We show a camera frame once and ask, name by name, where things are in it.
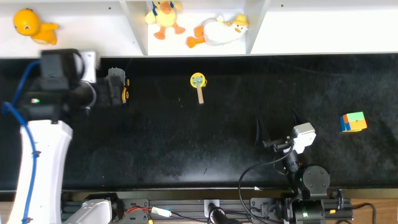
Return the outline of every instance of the yellow hat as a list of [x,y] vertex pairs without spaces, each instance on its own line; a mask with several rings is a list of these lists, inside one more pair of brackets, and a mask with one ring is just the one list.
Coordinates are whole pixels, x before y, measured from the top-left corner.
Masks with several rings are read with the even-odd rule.
[[236,25],[241,25],[241,26],[248,26],[248,22],[246,20],[246,16],[239,14],[232,23],[235,23]]

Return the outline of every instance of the wooden floor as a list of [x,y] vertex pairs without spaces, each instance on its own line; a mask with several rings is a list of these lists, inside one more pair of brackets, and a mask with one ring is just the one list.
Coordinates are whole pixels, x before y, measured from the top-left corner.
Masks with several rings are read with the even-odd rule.
[[[353,205],[369,202],[377,210],[378,224],[398,223],[398,198],[384,199],[352,199]],[[12,202],[0,202],[1,223],[6,224],[12,209]],[[354,211],[352,224],[373,224],[373,211],[369,206]],[[155,222],[155,224],[170,224],[170,222]],[[181,224],[196,224],[195,222],[179,222]],[[335,221],[328,221],[327,224],[335,224]]]

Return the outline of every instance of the blue cable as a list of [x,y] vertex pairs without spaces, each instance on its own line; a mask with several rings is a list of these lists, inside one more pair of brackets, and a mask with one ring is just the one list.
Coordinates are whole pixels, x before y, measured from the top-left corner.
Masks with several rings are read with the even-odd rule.
[[27,198],[26,198],[26,204],[25,204],[25,210],[24,210],[24,217],[22,219],[22,224],[27,224],[28,223],[28,212],[29,212],[29,205],[30,205],[30,200],[32,198],[32,191],[33,191],[33,186],[35,184],[35,176],[36,176],[36,166],[37,166],[37,157],[39,156],[36,151],[36,146],[35,142],[33,140],[33,135],[27,126],[26,121],[22,117],[22,115],[18,112],[18,110],[15,109],[10,103],[4,102],[2,105],[2,108],[4,110],[8,110],[14,115],[14,117],[18,120],[19,124],[23,126],[26,130],[26,133],[29,137],[30,140],[30,145],[32,146],[32,154],[33,154],[33,168],[32,168],[32,176],[30,177],[30,184],[29,184],[29,191],[27,193]]
[[[22,78],[21,78],[21,80],[19,81],[19,84],[18,84],[18,87],[17,87],[17,91],[15,92],[15,95],[14,95],[14,99],[12,99],[12,106],[15,106],[16,103],[18,102],[19,95],[20,95],[21,92],[22,92],[22,89],[23,89],[23,87],[24,87],[24,85],[25,85],[25,82],[26,82],[26,80],[27,80],[27,77],[29,76],[30,71],[31,71],[36,65],[40,65],[40,60],[33,61],[33,62],[31,62],[30,64],[28,64],[28,66],[26,67],[26,69],[25,69],[25,71],[24,71],[24,74],[22,75]],[[8,114],[8,111],[7,111],[7,110],[4,110],[4,107],[3,107],[3,113],[4,113],[4,114]]]

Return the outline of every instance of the yellow lollipop-shaped toy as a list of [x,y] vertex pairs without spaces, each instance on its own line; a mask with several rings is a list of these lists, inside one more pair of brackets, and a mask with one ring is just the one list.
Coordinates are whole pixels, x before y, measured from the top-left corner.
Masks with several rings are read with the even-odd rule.
[[207,84],[207,80],[202,73],[196,72],[191,76],[191,86],[197,89],[199,104],[203,104],[203,93],[201,92],[201,88],[205,87]]

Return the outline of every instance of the white plush duck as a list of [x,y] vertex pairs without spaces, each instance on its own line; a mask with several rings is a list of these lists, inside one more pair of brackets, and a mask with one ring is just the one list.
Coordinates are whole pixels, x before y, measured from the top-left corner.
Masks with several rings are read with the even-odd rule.
[[223,16],[207,19],[202,26],[195,28],[195,37],[188,37],[190,48],[196,44],[206,43],[210,46],[228,44],[242,37],[248,30],[246,16],[239,14],[232,22],[225,22]]

